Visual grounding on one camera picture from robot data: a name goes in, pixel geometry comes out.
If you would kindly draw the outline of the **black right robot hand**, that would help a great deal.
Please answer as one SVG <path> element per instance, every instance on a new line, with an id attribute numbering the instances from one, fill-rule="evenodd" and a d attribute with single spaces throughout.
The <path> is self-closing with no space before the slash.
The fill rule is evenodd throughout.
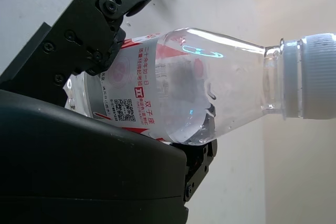
<path id="1" fill-rule="evenodd" d="M 1 223 L 186 223 L 217 141 L 168 145 L 65 108 L 68 78 L 107 70 L 149 1 L 73 0 L 2 73 Z"/>

